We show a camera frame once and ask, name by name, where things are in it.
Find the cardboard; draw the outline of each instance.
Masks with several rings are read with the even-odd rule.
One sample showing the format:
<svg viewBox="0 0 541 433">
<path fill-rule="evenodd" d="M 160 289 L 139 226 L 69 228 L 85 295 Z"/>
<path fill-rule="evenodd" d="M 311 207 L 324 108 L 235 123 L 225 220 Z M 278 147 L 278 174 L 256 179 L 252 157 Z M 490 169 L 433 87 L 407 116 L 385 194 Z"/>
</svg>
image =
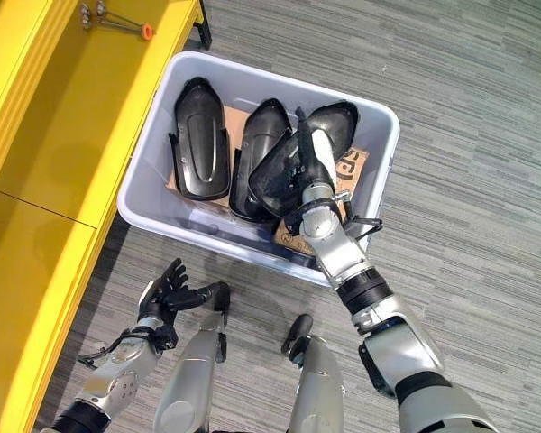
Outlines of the cardboard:
<svg viewBox="0 0 541 433">
<path fill-rule="evenodd" d="M 231 173 L 233 172 L 234 166 L 234 150 L 241 148 L 243 141 L 243 129 L 248 116 L 249 114 L 244 111 L 231 108 L 230 106 L 225 106 L 225 127 L 230 138 Z M 362 167 L 367 161 L 368 156 L 369 153 L 365 151 L 351 148 L 349 152 L 336 164 L 336 192 L 342 192 L 345 190 L 349 190 L 351 192 L 354 191 L 354 187 L 359 181 Z M 170 174 L 166 188 L 178 193 L 174 178 L 174 170 Z M 194 207 L 203 208 L 209 212 L 216 212 L 217 214 L 230 214 L 231 212 L 230 208 L 228 207 L 228 196 L 212 201 L 187 200 L 187 202 L 192 204 Z M 342 203 L 339 203 L 339 209 L 341 210 L 341 215 L 344 217 Z M 280 222 L 279 228 L 275 232 L 274 242 L 299 253 L 313 255 L 310 246 L 308 246 L 301 236 L 292 236 L 289 234 L 287 228 L 285 227 L 284 221 Z"/>
</svg>

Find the yellow shelf panel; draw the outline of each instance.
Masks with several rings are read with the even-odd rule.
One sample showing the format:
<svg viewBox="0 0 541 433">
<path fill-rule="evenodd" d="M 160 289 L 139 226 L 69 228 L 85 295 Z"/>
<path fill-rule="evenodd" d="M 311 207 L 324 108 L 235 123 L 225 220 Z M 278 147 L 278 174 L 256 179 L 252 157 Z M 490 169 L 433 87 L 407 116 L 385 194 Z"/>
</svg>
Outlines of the yellow shelf panel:
<svg viewBox="0 0 541 433">
<path fill-rule="evenodd" d="M 78 0 L 0 0 L 0 168 Z"/>
<path fill-rule="evenodd" d="M 82 296 L 94 234 L 0 193 L 0 432 L 30 428 Z"/>
<path fill-rule="evenodd" d="M 108 212 L 171 54 L 200 16 L 197 0 L 107 6 L 150 23 L 155 36 L 85 32 L 70 22 L 0 173 L 0 191 L 93 227 Z"/>
</svg>

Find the black cable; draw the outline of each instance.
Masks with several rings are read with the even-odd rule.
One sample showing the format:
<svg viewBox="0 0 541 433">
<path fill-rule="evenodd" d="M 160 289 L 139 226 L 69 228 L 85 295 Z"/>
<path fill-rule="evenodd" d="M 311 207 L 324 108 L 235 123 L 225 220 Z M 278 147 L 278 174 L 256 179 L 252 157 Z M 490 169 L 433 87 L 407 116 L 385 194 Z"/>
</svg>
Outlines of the black cable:
<svg viewBox="0 0 541 433">
<path fill-rule="evenodd" d="M 361 218 L 359 216 L 352 216 L 347 221 L 345 221 L 345 224 L 348 226 L 350 223 L 357 223 L 357 224 L 363 224 L 365 226 L 372 226 L 370 230 L 367 230 L 365 233 L 358 235 L 355 237 L 357 241 L 360 241 L 365 236 L 371 235 L 373 233 L 379 232 L 382 230 L 382 219 L 380 218 Z"/>
<path fill-rule="evenodd" d="M 147 332 L 148 334 L 134 334 L 133 331 L 143 331 Z M 96 359 L 102 358 L 103 356 L 111 354 L 118 347 L 118 345 L 120 345 L 120 342 L 123 341 L 125 338 L 140 338 L 142 340 L 148 341 L 150 344 L 153 344 L 151 338 L 151 334 L 153 332 L 154 330 L 151 327 L 128 327 L 108 348 L 102 347 L 98 352 L 94 352 L 93 354 L 78 355 L 77 361 L 90 368 L 91 370 L 95 370 L 96 366 L 94 365 L 94 361 Z"/>
</svg>

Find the black joint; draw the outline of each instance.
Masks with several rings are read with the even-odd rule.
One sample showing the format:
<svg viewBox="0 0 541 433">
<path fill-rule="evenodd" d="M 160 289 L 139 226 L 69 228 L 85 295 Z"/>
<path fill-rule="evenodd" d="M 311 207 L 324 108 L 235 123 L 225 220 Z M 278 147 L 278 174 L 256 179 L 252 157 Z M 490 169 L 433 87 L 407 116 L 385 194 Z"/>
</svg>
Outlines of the black joint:
<svg viewBox="0 0 541 433">
<path fill-rule="evenodd" d="M 302 336 L 306 337 L 310 333 L 310 330 L 313 328 L 313 317 L 309 314 L 301 314 L 290 326 L 289 333 L 287 338 L 282 343 L 280 347 L 280 352 L 288 356 L 292 345 Z"/>
<path fill-rule="evenodd" d="M 339 218 L 339 222 L 342 224 L 343 218 L 341 217 L 341 211 L 337 204 L 331 198 L 319 198 L 306 203 L 283 217 L 285 220 L 285 227 L 287 228 L 289 234 L 293 236 L 298 236 L 300 234 L 300 224 L 303 222 L 303 216 L 309 210 L 326 206 L 331 209 L 331 212 L 333 212 Z"/>
<path fill-rule="evenodd" d="M 344 209 L 344 223 L 346 224 L 349 220 L 353 218 L 353 205 L 351 204 L 351 200 L 345 200 L 343 202 L 343 209 Z"/>
<path fill-rule="evenodd" d="M 413 392 L 417 392 L 430 386 L 447 386 L 451 388 L 451 383 L 441 374 L 435 372 L 420 372 L 406 377 L 395 387 L 399 406 Z"/>
<path fill-rule="evenodd" d="M 74 401 L 56 418 L 52 428 L 64 433 L 103 433 L 110 418 L 99 408 L 84 401 Z"/>
<path fill-rule="evenodd" d="M 299 368 L 305 363 L 305 352 L 309 344 L 310 338 L 308 336 L 301 336 L 290 349 L 289 360 Z"/>
<path fill-rule="evenodd" d="M 214 284 L 215 290 L 215 305 L 214 311 L 220 311 L 221 313 L 228 314 L 228 309 L 231 306 L 231 289 L 225 282 L 217 282 Z"/>
<path fill-rule="evenodd" d="M 393 294 L 385 279 L 375 268 L 369 268 L 345 281 L 336 292 L 351 314 L 366 309 Z"/>
<path fill-rule="evenodd" d="M 170 325 L 162 325 L 156 329 L 151 329 L 151 344 L 157 352 L 174 349 L 179 342 L 179 336 Z"/>
</svg>

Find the black plastic part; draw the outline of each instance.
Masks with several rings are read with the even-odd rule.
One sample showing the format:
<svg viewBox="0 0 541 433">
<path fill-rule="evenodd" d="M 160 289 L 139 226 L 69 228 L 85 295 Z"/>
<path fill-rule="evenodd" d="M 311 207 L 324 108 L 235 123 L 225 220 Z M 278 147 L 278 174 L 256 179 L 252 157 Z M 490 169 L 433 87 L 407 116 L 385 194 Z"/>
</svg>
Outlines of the black plastic part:
<svg viewBox="0 0 541 433">
<path fill-rule="evenodd" d="M 438 431 L 442 428 L 445 428 L 445 423 L 443 421 L 437 421 L 435 424 L 431 424 L 430 426 L 423 428 L 418 433 L 433 433 L 434 431 Z"/>
<path fill-rule="evenodd" d="M 374 389 L 381 394 L 392 396 L 393 390 L 383 379 L 381 372 L 372 360 L 371 355 L 369 354 L 369 351 L 364 343 L 359 346 L 359 356 L 361 357 L 362 365 L 364 365 Z"/>
<path fill-rule="evenodd" d="M 488 431 L 493 431 L 493 430 L 491 430 L 491 427 L 489 427 L 489 426 L 483 424 L 483 423 L 480 422 L 480 421 L 472 420 L 471 423 L 472 423 L 475 427 L 477 427 L 477 428 L 484 428 L 484 429 L 486 429 L 486 430 L 488 430 Z"/>
<path fill-rule="evenodd" d="M 230 151 L 223 104 L 207 80 L 191 79 L 174 106 L 175 134 L 170 134 L 177 189 L 192 200 L 228 194 Z"/>
<path fill-rule="evenodd" d="M 317 158 L 305 113 L 297 108 L 298 129 L 282 137 L 252 172 L 251 193 L 273 215 L 284 217 L 302 205 L 302 193 L 315 182 L 333 181 Z"/>
<path fill-rule="evenodd" d="M 233 183 L 229 206 L 242 219 L 267 223 L 276 217 L 249 190 L 249 176 L 280 140 L 290 137 L 287 112 L 278 99 L 267 99 L 249 115 L 241 150 L 234 153 Z"/>
<path fill-rule="evenodd" d="M 285 356 L 289 355 L 292 349 L 292 344 L 302 336 L 308 336 L 312 327 L 313 317 L 311 315 L 301 314 L 300 316 L 298 316 L 293 322 L 293 324 L 290 326 L 289 333 L 287 334 L 285 341 L 280 347 L 280 352 Z"/>
<path fill-rule="evenodd" d="M 175 259 L 167 270 L 152 284 L 138 308 L 138 320 L 155 317 L 172 326 L 177 316 L 176 310 L 168 307 L 165 299 L 173 292 L 187 290 L 184 285 L 188 277 L 187 268 L 180 259 Z"/>
<path fill-rule="evenodd" d="M 74 401 L 56 418 L 52 428 L 60 433 L 103 433 L 110 418 L 100 409 L 83 401 Z"/>
<path fill-rule="evenodd" d="M 441 374 L 435 372 L 420 372 L 406 377 L 395 386 L 399 407 L 403 401 L 413 392 L 428 388 L 430 386 L 446 386 L 451 388 L 451 383 Z"/>
<path fill-rule="evenodd" d="M 308 117 L 311 133 L 322 129 L 331 139 L 335 162 L 343 158 L 344 154 L 351 148 L 358 122 L 357 107 L 348 101 L 321 106 Z"/>
<path fill-rule="evenodd" d="M 277 217 L 300 207 L 306 186 L 315 180 L 332 183 L 323 164 L 316 164 L 312 133 L 316 129 L 326 132 L 337 162 L 353 143 L 358 119 L 356 106 L 343 101 L 318 108 L 303 124 L 299 120 L 298 130 L 290 137 L 281 138 L 252 172 L 249 178 L 252 194 Z"/>
<path fill-rule="evenodd" d="M 194 23 L 194 26 L 198 28 L 198 34 L 200 35 L 200 42 L 205 50 L 210 50 L 210 45 L 213 43 L 213 37 L 210 34 L 210 26 L 206 18 L 205 2 L 200 0 L 200 10 L 202 11 L 202 23 Z"/>
<path fill-rule="evenodd" d="M 297 210 L 285 215 L 283 219 L 285 221 L 287 231 L 289 231 L 289 233 L 293 236 L 298 236 L 300 232 L 300 224 L 303 222 L 303 215 L 305 215 L 305 213 L 311 209 L 325 206 L 330 207 L 331 211 L 339 217 L 339 221 L 342 224 L 343 219 L 341 217 L 341 211 L 336 203 L 330 198 L 320 198 L 319 200 L 308 202 L 306 205 L 303 205 Z"/>
<path fill-rule="evenodd" d="M 228 309 L 231 307 L 231 289 L 225 282 L 220 281 L 215 285 L 216 293 L 214 295 L 215 302 L 213 310 L 228 313 Z"/>
<path fill-rule="evenodd" d="M 196 290 L 179 290 L 171 293 L 164 301 L 171 311 L 183 311 L 200 307 L 206 299 Z"/>
<path fill-rule="evenodd" d="M 336 290 L 351 314 L 392 295 L 392 290 L 375 268 L 369 268 L 345 281 Z"/>
<path fill-rule="evenodd" d="M 249 177 L 251 193 L 277 217 L 302 204 L 303 191 L 296 182 L 300 168 L 297 140 L 297 134 L 282 137 Z"/>
<path fill-rule="evenodd" d="M 226 361 L 226 334 L 218 334 L 218 351 L 216 352 L 216 362 L 221 364 Z"/>
</svg>

